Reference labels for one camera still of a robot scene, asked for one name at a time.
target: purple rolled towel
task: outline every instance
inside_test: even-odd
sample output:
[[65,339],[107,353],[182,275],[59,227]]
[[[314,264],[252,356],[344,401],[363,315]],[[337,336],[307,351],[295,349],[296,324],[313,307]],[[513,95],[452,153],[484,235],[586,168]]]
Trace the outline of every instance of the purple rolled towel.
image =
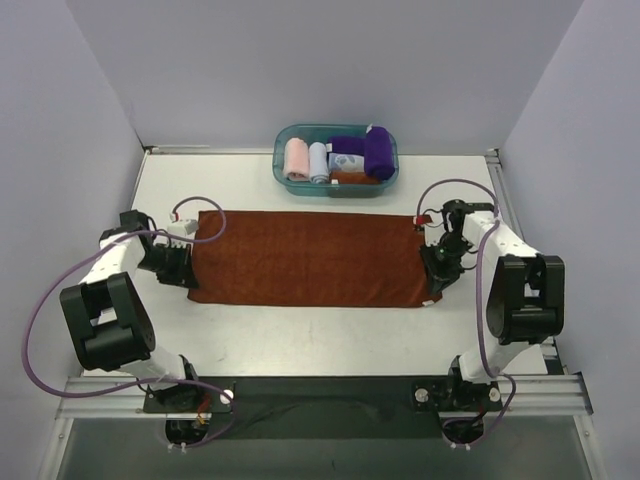
[[395,172],[389,132],[382,127],[371,127],[364,140],[364,173],[385,181]]
[[364,138],[336,135],[329,137],[327,152],[343,155],[360,155],[364,157]]

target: plastic container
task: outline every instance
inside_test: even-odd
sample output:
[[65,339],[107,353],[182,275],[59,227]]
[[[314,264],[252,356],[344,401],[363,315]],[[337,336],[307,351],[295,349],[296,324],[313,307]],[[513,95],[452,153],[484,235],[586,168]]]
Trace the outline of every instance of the plastic container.
[[292,125],[282,130],[276,138],[273,149],[273,176],[293,195],[306,197],[339,197],[339,198],[363,198],[377,197],[381,195],[385,188],[390,187],[398,178],[398,151],[396,140],[393,135],[391,144],[393,146],[393,164],[396,172],[393,176],[378,185],[347,185],[330,183],[292,182],[282,175],[284,166],[284,147],[290,138],[298,137],[311,145],[314,142],[327,143],[329,137],[335,135],[349,135],[353,137],[365,137],[368,125]]

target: screw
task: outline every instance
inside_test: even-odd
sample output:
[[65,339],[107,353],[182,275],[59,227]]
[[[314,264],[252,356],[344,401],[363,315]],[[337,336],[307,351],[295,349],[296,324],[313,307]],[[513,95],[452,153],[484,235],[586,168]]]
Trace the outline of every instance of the screw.
[[491,390],[489,390],[489,400],[491,400],[492,402],[499,402],[500,390],[498,390],[496,387],[493,387]]
[[426,388],[419,388],[414,394],[418,403],[425,403],[429,400],[429,392]]

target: gray wall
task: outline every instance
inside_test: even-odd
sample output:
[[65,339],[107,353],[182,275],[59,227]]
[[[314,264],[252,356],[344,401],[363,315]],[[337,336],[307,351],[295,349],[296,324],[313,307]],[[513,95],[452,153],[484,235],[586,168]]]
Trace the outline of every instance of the gray wall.
[[[0,2],[0,62],[0,476],[17,480],[37,474],[58,405],[22,372],[27,315],[117,220],[142,150],[64,2]],[[55,300],[34,333],[38,373],[63,386],[75,362]]]
[[146,145],[376,122],[404,152],[513,128],[581,0],[68,0]]
[[503,150],[527,240],[566,261],[560,353],[616,480],[640,471],[639,19],[637,0],[586,0]]

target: pink rolled towel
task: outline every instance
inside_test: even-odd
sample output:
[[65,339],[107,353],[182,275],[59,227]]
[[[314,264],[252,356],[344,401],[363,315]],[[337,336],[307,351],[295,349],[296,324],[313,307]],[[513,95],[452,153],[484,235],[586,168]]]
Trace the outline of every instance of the pink rolled towel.
[[299,138],[291,138],[284,147],[282,174],[292,182],[309,181],[309,147]]

